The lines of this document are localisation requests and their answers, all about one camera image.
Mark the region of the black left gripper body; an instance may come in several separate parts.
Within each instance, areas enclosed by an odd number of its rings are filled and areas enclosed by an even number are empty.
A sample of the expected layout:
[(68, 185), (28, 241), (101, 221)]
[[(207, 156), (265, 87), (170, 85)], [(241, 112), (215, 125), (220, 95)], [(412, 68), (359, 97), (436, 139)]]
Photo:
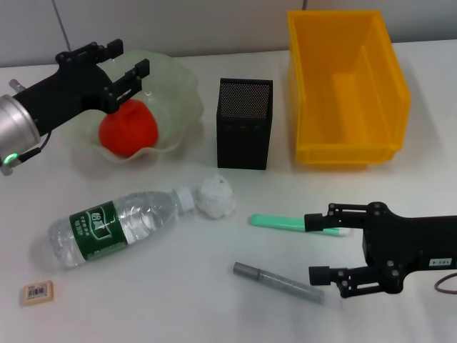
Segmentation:
[(105, 112), (105, 88), (113, 83), (98, 64), (74, 61), (73, 52), (61, 52), (56, 60), (55, 74), (14, 95), (41, 136), (84, 111)]

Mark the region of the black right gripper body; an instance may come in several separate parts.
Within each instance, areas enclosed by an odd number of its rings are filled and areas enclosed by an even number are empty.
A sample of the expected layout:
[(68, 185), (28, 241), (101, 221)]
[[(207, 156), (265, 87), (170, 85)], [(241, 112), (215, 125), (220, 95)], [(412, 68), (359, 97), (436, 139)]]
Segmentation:
[(401, 217), (382, 202), (370, 203), (363, 251), (381, 291), (398, 294), (409, 274), (457, 269), (457, 215)]

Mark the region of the green pen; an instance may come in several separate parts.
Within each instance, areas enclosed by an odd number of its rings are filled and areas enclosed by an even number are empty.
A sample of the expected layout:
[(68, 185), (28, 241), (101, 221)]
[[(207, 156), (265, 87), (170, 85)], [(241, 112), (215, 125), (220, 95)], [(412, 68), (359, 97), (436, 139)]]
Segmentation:
[[(307, 233), (303, 217), (278, 217), (265, 214), (253, 214), (250, 217), (250, 224), (255, 227)], [(323, 231), (311, 233), (332, 237), (347, 237), (351, 234), (351, 229), (328, 228), (324, 229)]]

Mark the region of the red apple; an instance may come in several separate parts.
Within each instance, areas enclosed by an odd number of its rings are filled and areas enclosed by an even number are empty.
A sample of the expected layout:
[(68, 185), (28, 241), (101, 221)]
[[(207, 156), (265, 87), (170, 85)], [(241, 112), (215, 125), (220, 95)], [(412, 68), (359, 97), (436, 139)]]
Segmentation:
[(130, 157), (159, 140), (158, 124), (142, 101), (130, 99), (113, 114), (107, 114), (98, 131), (101, 145), (111, 153)]

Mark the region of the white paper ball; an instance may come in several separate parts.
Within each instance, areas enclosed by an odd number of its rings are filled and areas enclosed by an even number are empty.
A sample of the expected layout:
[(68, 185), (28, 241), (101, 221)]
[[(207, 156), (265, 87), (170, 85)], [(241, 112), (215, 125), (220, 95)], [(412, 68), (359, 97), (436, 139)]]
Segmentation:
[(211, 219), (221, 219), (236, 208), (233, 189), (228, 180), (217, 174), (197, 186), (195, 202), (198, 209)]

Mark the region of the clear green-label water bottle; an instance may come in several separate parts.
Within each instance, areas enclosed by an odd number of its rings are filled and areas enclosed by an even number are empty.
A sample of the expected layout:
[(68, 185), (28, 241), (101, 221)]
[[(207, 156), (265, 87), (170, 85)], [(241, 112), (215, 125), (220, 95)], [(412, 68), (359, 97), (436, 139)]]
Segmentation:
[(59, 264), (73, 269), (148, 239), (194, 208), (188, 187), (136, 192), (55, 221), (49, 240)]

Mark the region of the grey marker pen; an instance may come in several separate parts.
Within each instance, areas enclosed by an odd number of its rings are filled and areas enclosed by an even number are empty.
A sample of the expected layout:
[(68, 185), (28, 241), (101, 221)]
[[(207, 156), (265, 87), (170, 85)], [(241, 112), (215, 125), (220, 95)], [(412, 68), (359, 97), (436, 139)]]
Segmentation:
[(324, 293), (320, 289), (282, 277), (278, 274), (267, 272), (263, 269), (235, 262), (233, 265), (233, 273), (314, 303), (324, 303)]

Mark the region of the translucent wavy fruit plate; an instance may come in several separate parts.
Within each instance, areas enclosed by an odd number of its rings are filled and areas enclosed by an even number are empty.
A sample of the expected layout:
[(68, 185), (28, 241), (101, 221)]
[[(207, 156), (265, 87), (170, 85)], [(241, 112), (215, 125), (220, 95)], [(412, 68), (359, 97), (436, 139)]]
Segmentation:
[(135, 64), (148, 59), (150, 74), (142, 80), (142, 90), (133, 99), (143, 102), (158, 124), (159, 137), (153, 147), (145, 147), (133, 156), (122, 157), (103, 147), (98, 137), (99, 124), (105, 113), (85, 111), (60, 127), (65, 144), (70, 149), (82, 148), (96, 152), (113, 163), (126, 163), (142, 156), (173, 151), (185, 133), (194, 126), (204, 112), (198, 93), (198, 79), (177, 59), (145, 50), (133, 50), (99, 64), (113, 81), (120, 79)]

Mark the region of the black mesh pen holder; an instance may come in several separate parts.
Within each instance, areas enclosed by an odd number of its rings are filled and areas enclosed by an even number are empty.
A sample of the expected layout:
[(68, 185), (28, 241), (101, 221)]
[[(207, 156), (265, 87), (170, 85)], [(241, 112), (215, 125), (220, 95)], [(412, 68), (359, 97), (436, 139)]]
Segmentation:
[(273, 119), (273, 82), (220, 79), (216, 112), (217, 166), (265, 170)]

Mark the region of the beige eraser with barcode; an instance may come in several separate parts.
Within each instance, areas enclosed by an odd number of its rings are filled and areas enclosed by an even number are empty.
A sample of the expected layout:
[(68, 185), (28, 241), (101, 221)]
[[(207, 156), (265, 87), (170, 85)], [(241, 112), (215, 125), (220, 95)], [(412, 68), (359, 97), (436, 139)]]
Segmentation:
[(21, 305), (24, 307), (54, 300), (54, 283), (51, 280), (23, 286)]

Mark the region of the yellow plastic storage bin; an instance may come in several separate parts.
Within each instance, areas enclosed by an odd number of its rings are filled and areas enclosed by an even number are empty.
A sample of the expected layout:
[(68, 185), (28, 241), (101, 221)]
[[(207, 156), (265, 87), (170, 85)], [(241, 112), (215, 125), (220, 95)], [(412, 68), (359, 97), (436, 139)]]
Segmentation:
[(351, 168), (392, 159), (411, 94), (381, 12), (290, 11), (287, 19), (295, 160)]

